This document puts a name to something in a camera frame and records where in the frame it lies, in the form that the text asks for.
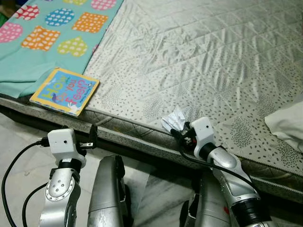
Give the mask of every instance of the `crumpled paper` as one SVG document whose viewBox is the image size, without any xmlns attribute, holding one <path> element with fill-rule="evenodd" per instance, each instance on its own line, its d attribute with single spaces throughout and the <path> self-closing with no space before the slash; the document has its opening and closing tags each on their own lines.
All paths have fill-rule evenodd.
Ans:
<svg viewBox="0 0 303 227">
<path fill-rule="evenodd" d="M 182 131 L 185 122 L 185 115 L 183 114 L 181 108 L 178 105 L 175 107 L 172 113 L 162 117 L 161 119 L 162 126 L 169 132 L 171 129 Z"/>
</svg>

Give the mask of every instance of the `yellow heart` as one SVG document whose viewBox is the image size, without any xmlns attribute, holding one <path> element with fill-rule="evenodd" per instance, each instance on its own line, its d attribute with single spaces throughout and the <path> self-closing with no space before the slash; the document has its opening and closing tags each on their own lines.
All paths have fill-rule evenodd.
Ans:
<svg viewBox="0 0 303 227">
<path fill-rule="evenodd" d="M 71 53 L 74 57 L 81 57 L 87 50 L 86 43 L 77 37 L 74 39 L 66 40 L 59 44 L 57 52 L 60 54 Z"/>
</svg>

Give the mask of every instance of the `mattress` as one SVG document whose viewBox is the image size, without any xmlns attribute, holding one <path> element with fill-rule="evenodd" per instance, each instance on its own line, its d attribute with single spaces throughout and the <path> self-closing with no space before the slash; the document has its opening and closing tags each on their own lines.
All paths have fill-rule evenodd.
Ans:
<svg viewBox="0 0 303 227">
<path fill-rule="evenodd" d="M 124 0 L 85 75 L 101 84 L 79 119 L 0 99 L 22 113 L 197 167 L 160 124 L 180 106 L 208 116 L 216 145 L 261 190 L 303 202 L 303 154 L 264 117 L 303 90 L 301 0 Z"/>
</svg>

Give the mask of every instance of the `black cable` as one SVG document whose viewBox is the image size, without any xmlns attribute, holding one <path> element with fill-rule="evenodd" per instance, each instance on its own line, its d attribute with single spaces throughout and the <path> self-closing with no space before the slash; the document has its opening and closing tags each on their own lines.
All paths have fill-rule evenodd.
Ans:
<svg viewBox="0 0 303 227">
<path fill-rule="evenodd" d="M 22 222 L 23 222 L 23 227 L 27 227 L 27 203 L 30 200 L 30 198 L 40 189 L 44 188 L 47 185 L 47 183 L 41 185 L 40 187 L 37 187 L 35 190 L 33 190 L 25 199 L 24 203 L 23 203 L 23 208 L 22 208 Z"/>
<path fill-rule="evenodd" d="M 208 162 L 204 162 L 204 161 L 200 161 L 198 159 L 195 159 L 195 158 L 191 158 L 189 156 L 187 156 L 186 154 L 184 154 L 184 152 L 182 150 L 179 150 L 181 156 L 191 162 L 194 162 L 194 163 L 197 163 L 197 164 L 200 164 L 200 165 L 203 165 L 203 166 L 207 166 L 207 167 L 210 167 L 210 168 L 214 168 L 214 169 L 219 169 L 219 170 L 222 170 L 228 174 L 231 174 L 237 178 L 239 178 L 240 180 L 244 181 L 245 183 L 247 183 L 248 185 L 250 185 L 254 190 L 256 190 L 256 192 L 258 192 L 258 189 L 256 188 L 256 186 L 250 182 L 249 180 L 247 180 L 246 178 L 244 178 L 243 176 L 229 170 L 229 169 L 226 169 L 224 167 L 221 167 L 221 166 L 217 166 L 217 165 L 214 165 L 214 164 L 210 164 Z"/>
<path fill-rule="evenodd" d="M 6 200 L 6 194 L 5 194 L 5 182 L 6 182 L 6 179 L 9 175 L 9 172 L 11 171 L 13 165 L 15 164 L 15 162 L 18 160 L 18 158 L 26 151 L 28 150 L 29 148 L 35 146 L 35 145 L 39 145 L 41 142 L 40 141 L 37 141 L 35 143 L 32 143 L 30 145 L 28 145 L 27 147 L 25 147 L 22 151 L 20 151 L 19 154 L 17 154 L 17 156 L 14 158 L 14 160 L 11 162 L 11 164 L 9 165 L 8 169 L 6 170 L 5 174 L 4 174 L 4 177 L 3 177 L 3 180 L 2 180 L 2 185 L 1 185 L 1 195 L 2 195 L 2 201 L 3 201 L 3 207 L 4 207 L 4 210 L 5 210 L 5 213 L 6 213 L 6 217 L 8 218 L 9 220 L 9 223 L 12 227 L 17 227 L 16 224 L 14 223 L 14 220 L 10 214 L 10 211 L 9 211 L 9 207 L 8 207 L 8 202 Z"/>
</svg>

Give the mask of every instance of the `children's book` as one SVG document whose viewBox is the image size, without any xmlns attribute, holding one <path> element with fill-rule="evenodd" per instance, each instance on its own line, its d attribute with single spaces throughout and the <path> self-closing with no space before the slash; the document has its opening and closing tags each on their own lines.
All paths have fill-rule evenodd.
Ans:
<svg viewBox="0 0 303 227">
<path fill-rule="evenodd" d="M 79 116 L 100 81 L 56 68 L 30 98 L 30 102 Z"/>
</svg>

